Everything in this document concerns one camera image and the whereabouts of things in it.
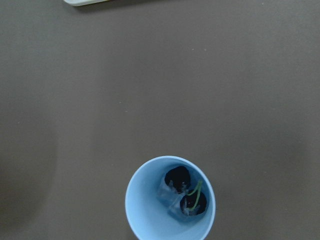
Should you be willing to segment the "clear ice cube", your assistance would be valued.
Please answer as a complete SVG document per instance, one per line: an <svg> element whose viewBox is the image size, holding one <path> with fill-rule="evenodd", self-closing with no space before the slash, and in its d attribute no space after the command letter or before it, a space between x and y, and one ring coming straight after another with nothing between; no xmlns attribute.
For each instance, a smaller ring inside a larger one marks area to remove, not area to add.
<svg viewBox="0 0 320 240"><path fill-rule="evenodd" d="M176 201L180 200L183 197L183 192L178 193L176 188L173 186L173 183L170 181L169 185L162 180L159 184L157 190L157 199L165 206L171 206Z"/></svg>
<svg viewBox="0 0 320 240"><path fill-rule="evenodd" d="M187 207L187 202L185 197L176 199L169 207L168 214L178 222L188 223L194 221L199 206L197 207Z"/></svg>

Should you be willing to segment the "light blue plastic cup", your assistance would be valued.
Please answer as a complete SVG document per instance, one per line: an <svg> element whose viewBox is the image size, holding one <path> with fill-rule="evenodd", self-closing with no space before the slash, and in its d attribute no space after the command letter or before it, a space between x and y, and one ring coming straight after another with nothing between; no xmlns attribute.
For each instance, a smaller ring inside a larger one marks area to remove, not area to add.
<svg viewBox="0 0 320 240"><path fill-rule="evenodd" d="M157 198L165 174L178 166L189 170L192 188L202 180L202 192L207 199L205 212L187 223L173 219L168 214L169 206ZM182 157L165 155L147 161L133 174L125 194L125 212L140 240L203 240L213 226L216 199L209 179L198 166Z"/></svg>

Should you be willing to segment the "cream rabbit tray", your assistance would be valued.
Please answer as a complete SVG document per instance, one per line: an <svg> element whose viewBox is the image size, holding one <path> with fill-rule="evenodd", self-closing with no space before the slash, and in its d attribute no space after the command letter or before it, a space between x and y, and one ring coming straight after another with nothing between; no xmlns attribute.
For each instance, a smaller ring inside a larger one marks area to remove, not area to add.
<svg viewBox="0 0 320 240"><path fill-rule="evenodd" d="M110 0L63 0L63 1L70 6L80 7L80 6L86 6L86 5L96 4L96 3L109 2Z"/></svg>

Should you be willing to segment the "dark cherries pair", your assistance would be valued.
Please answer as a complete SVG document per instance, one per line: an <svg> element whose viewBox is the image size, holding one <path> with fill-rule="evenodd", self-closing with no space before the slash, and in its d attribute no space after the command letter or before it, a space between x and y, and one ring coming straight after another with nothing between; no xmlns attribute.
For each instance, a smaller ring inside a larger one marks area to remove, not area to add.
<svg viewBox="0 0 320 240"><path fill-rule="evenodd" d="M182 195L178 202L178 209L187 216L201 215L207 208L207 198L202 192L203 181L198 180L196 186L192 186L192 178L185 166L177 166L169 170L164 176L164 183L175 194Z"/></svg>

